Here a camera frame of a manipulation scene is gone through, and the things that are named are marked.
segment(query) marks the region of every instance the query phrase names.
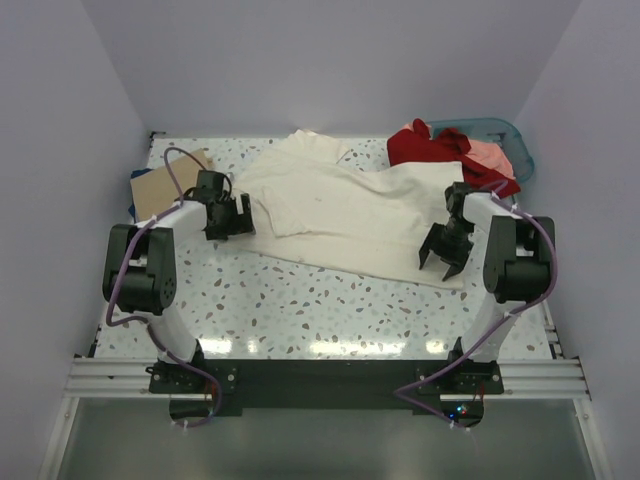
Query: pink cloth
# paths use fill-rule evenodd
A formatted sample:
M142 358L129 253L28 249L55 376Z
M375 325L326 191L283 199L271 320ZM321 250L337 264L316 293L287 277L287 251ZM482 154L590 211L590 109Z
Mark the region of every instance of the pink cloth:
M427 125L427 128L429 129L429 136L431 136L431 125ZM409 123L402 127L402 129L411 130L413 132L413 126ZM472 140L470 138L468 140L471 150L465 153L467 157L480 165L501 173L511 180L515 180L511 162L509 162L509 159L500 148L500 145L481 142L480 140Z

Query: speckled table surface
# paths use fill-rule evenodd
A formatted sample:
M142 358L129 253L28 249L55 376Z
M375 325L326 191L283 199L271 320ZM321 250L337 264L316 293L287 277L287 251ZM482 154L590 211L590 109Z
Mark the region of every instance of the speckled table surface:
M275 138L156 138L149 167L162 164L169 145L204 148L215 168L239 175ZM346 138L351 168L388 167L386 139ZM461 291L363 277L301 265L194 236L177 249L175 301L207 357L402 358L446 357L469 327L485 294L486 235L473 235ZM500 358L549 359L542 307L518 319ZM156 350L135 322L102 326L96 357L153 358Z

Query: table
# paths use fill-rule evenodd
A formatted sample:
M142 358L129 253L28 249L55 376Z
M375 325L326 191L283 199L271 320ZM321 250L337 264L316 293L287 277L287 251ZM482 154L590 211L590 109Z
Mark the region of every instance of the table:
M156 136L148 166L162 165L162 153L170 145L203 148L217 170L238 176L278 140ZM343 140L351 151L341 164L363 171L388 168L385 138ZM486 235L476 231L472 241L465 288L451 291L291 263L196 235L176 252L175 302L210 358L446 358L485 294L481 267ZM500 359L552 358L550 321L545 306L526 312L505 340ZM155 354L136 322L117 328L103 324L98 332L95 357Z

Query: white cloth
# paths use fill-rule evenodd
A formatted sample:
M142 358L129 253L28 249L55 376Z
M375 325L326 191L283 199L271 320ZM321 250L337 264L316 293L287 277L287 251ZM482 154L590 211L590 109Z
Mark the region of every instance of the white cloth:
M237 179L251 195L256 235L230 246L361 275L462 288L432 255L418 250L432 223L446 223L444 190L462 181L460 163L405 163L381 172L336 165L348 151L337 139L298 131L265 150Z

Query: cable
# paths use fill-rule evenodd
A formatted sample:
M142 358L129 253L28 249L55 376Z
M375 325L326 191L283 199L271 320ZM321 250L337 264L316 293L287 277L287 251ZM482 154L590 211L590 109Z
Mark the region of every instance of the cable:
M215 404L215 407L213 408L213 410L211 410L209 416L205 417L205 418L202 418L202 419L200 419L200 420L198 420L198 421L196 421L194 423L191 423L191 424L186 420L182 423L182 426L184 428L193 428L193 427L198 427L200 425L204 425L205 423L208 423L218 413L218 410L220 410L220 406L222 405L222 388L220 386L220 382L218 382L218 380L213 375L210 375L207 372L205 372L204 370L200 370L199 368L196 368L196 367L194 367L192 365L189 365L188 363L186 363L182 359L176 357L172 352L167 350L167 348L158 340L158 338L156 337L155 333L153 332L153 328L152 328L151 324L149 323L149 321L145 317L140 316L140 315L130 315L130 316L128 316L126 318L123 318L121 320L113 321L113 312L114 312L116 304L117 304L118 296L120 295L120 289L122 288L122 283L124 282L124 276L127 273L127 269L129 267L129 262L131 261L131 257L133 256L133 252L135 251L135 248L136 248L136 245L138 244L138 241L153 225L158 223L160 220L162 220L166 216L172 214L173 212L176 212L176 211L180 210L180 208L184 204L184 193L183 193L182 189L180 188L180 184L178 183L178 180L177 180L175 174L173 173L173 171L171 169L171 165L169 164L169 160L168 160L168 157L167 157L167 154L169 152L171 152L171 151L176 151L176 152L179 152L179 153L182 153L184 155L189 156L198 165L200 165L200 167L202 167L203 170L206 170L204 165L202 165L202 163L200 163L200 161L196 157L191 155L186 150L183 150L183 149L178 148L178 147L169 147L164 151L164 155L163 155L164 156L164 163L165 163L165 166L167 167L167 171L169 172L169 175L171 176L171 179L173 180L173 183L174 183L176 189L178 190L180 204L179 205L173 205L172 207L170 207L169 209L167 209L164 212L160 213L159 215L151 217L151 219L147 223L145 223L141 228L138 229L138 231L135 233L135 235L133 236L133 238L129 242L129 246L127 247L127 250L125 251L124 258L122 259L122 263L120 264L120 270L118 270L118 275L116 276L116 280L115 280L114 285L113 285L113 290L111 291L111 296L109 297L109 304L107 305L107 313L106 313L105 323L109 327L117 327L118 325L124 325L125 323L129 323L129 322L132 322L132 321L142 322L143 324L145 324L147 326L147 332L149 333L149 337L151 337L151 341L154 343L154 345L156 346L156 348L158 350L163 352L167 357L169 357L175 363L180 365L182 368L184 368L186 370L189 370L189 371L191 371L193 373L196 373L197 375L200 375L201 377L204 377L206 380L211 382L212 385L215 386L215 389L217 391L216 404Z
M511 310L510 312L508 312L507 314L505 314L502 319L500 319L499 321L497 321L482 337L480 337L480 339L469 349L467 350L467 352L465 352L460 358L458 358L457 360L455 360L454 362L450 363L449 365L447 365L446 367L442 368L441 370L437 371L436 373L428 376L427 378L425 378L424 380L419 380L417 382L413 382L410 383L408 385L405 385L404 387L400 387L397 390L395 390L393 393L396 397L400 398L401 400L404 400L408 403L411 403L412 405L415 405L419 408L422 408L424 410L427 410L428 412L432 413L433 415L441 418L442 420L445 420L447 423L450 423L452 427L457 427L457 428L465 428L464 425L458 423L458 422L454 422L452 421L449 417L447 417L444 413L438 411L437 409L431 407L430 405L427 405L426 403L423 403L419 400L416 400L412 397L409 397L407 395L408 392L411 392L417 388L423 387L425 385L428 385L429 383L433 382L434 380L440 378L441 376L445 375L446 373L449 373L451 370L455 369L456 367L458 367L458 365L460 365L462 362L464 362L465 360L467 360L472 354L473 352L475 352L478 348L480 348L480 346L486 342L489 337L491 337L491 335L493 335L495 333L496 330L498 330L502 325L504 325L511 317L514 317L516 315L520 315L522 312L524 312L525 310L528 310L542 302L544 302L549 295L551 295L551 292L553 291L553 289L556 286L556 282L558 280L558 258L556 255L556 250L555 247L553 245L553 242L551 241L551 238L549 237L549 234L547 233L547 231L542 227L542 225L540 225L531 215L529 215L528 213L520 210L519 208L512 208L511 206L507 205L504 201L500 200L500 198L498 198L497 194L495 192L491 193L491 200L497 204L500 205L502 208L504 208L505 210L512 212L520 217L522 217L523 219L527 220L529 223L531 223L531 225L540 233L540 235L542 236L542 238L544 239L547 247L549 248L550 252L551 252L551 280L549 282L549 287L547 288L547 290L537 299L533 300L532 302L529 302L525 305L519 306L514 308L513 310Z

